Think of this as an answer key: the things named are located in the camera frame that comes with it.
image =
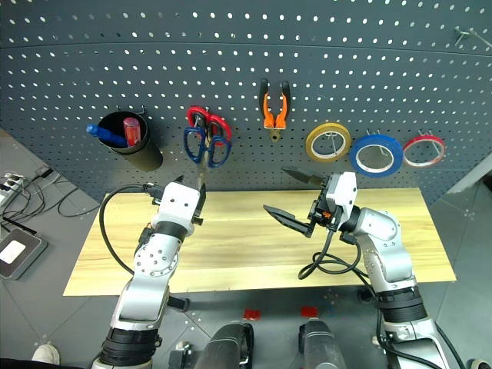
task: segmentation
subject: power strip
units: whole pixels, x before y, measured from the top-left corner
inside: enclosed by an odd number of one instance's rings
[[[4,205],[5,202],[22,186],[24,178],[20,175],[16,175],[11,172],[6,172],[2,179],[0,179],[0,206]]]

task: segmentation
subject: metal hook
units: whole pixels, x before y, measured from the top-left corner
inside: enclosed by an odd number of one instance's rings
[[[380,134],[381,134],[381,132],[379,131],[379,129],[378,129],[378,130],[376,130],[376,132],[377,132],[377,134],[378,134],[378,135],[380,135]],[[368,129],[366,129],[366,133],[367,133],[367,135],[368,135],[368,136],[370,136],[370,135],[374,135],[374,133],[370,133]],[[383,156],[387,156],[386,151],[385,151],[385,150],[383,150],[383,148],[382,148],[381,146],[379,147],[379,151],[381,151],[381,154],[382,154]]]
[[[334,133],[334,132],[329,132],[329,133],[325,133],[324,135],[325,135],[326,137],[331,138],[331,147],[333,148],[333,153],[334,153],[334,154],[337,154],[337,146],[335,145],[335,139],[334,139],[334,137],[335,137],[336,133]]]
[[[418,134],[419,134],[420,136],[424,136],[424,135],[425,135],[425,133],[422,133],[422,131],[421,131],[420,129],[418,130]],[[431,131],[431,130],[429,130],[429,131],[428,131],[428,134],[429,134],[429,135],[433,135],[433,136],[434,136],[434,134],[432,133],[432,131]],[[439,148],[437,147],[436,143],[435,143],[434,141],[432,141],[431,143],[432,143],[432,146],[434,146],[434,149],[436,150],[437,154],[439,155],[439,154],[440,154],[440,150],[439,150]]]
[[[143,115],[143,114],[145,114],[146,112],[147,112],[147,110],[145,109],[145,105],[142,105],[142,106],[141,106],[141,111],[139,111],[137,114],[139,114],[139,115]]]
[[[461,40],[463,39],[464,36],[469,36],[470,35],[470,32],[466,32],[466,31],[461,31],[460,30],[460,27],[456,26],[454,28],[454,31],[458,32],[459,33],[459,36],[458,38],[456,39],[455,43],[454,43],[454,46],[457,46]]]
[[[470,27],[468,29],[468,31],[463,31],[460,29],[460,27],[456,26],[454,28],[454,31],[456,31],[459,36],[458,38],[456,39],[455,43],[454,43],[454,46],[457,46],[462,40],[463,40],[463,37],[464,36],[474,36],[476,38],[478,38],[480,41],[482,41],[485,45],[487,45],[489,48],[492,48],[492,43],[490,43],[489,41],[487,41],[485,38],[483,38],[482,36],[480,36],[474,29],[473,27]]]

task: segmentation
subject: yellow tape roll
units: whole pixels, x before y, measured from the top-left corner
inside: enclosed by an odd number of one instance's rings
[[[320,154],[314,150],[314,143],[319,137],[326,134],[336,134],[341,136],[342,145],[339,148],[335,148],[334,152],[331,154]],[[340,157],[347,154],[348,149],[351,146],[351,134],[348,130],[338,123],[324,123],[323,125],[318,125],[315,129],[311,131],[306,137],[306,152],[309,157],[315,161],[320,161],[322,163],[330,163],[332,161],[338,160]]]

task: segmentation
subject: wooden table surface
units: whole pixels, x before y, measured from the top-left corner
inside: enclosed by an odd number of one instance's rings
[[[305,221],[319,191],[209,192],[204,223],[184,240],[171,292],[247,290],[360,284],[353,273],[328,275],[315,271],[303,281],[298,271],[320,251],[326,230],[317,226],[311,238],[283,227],[262,208],[268,204]],[[387,210],[401,223],[403,241],[419,282],[455,281],[453,269],[416,188],[360,190],[357,205]],[[141,229],[157,211],[146,194],[119,194],[106,213],[108,237],[116,252],[133,268]],[[349,262],[355,247],[334,237],[330,252]],[[364,270],[363,262],[359,268]],[[109,254],[98,217],[65,289],[65,296],[118,295],[130,274]]]

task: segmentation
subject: gray pegboard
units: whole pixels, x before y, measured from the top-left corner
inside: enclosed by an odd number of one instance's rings
[[[456,25],[488,35],[486,1],[294,4],[3,2],[1,125],[96,199],[181,173],[193,184],[197,169],[182,144],[190,105],[210,106],[233,127],[231,157],[211,170],[211,190],[304,188],[282,165],[351,170],[348,156],[323,165],[305,154],[307,134],[325,121],[353,139],[380,129],[401,144],[431,128],[447,144],[438,165],[358,176],[362,188],[419,186],[428,202],[490,152],[490,49],[473,38],[451,47]],[[264,76],[274,97],[280,81],[291,83],[292,112],[277,144],[258,111]],[[137,171],[85,133],[116,105],[147,107],[165,156],[160,170]],[[278,111],[280,102],[271,105]],[[432,155],[421,149],[414,155]]]

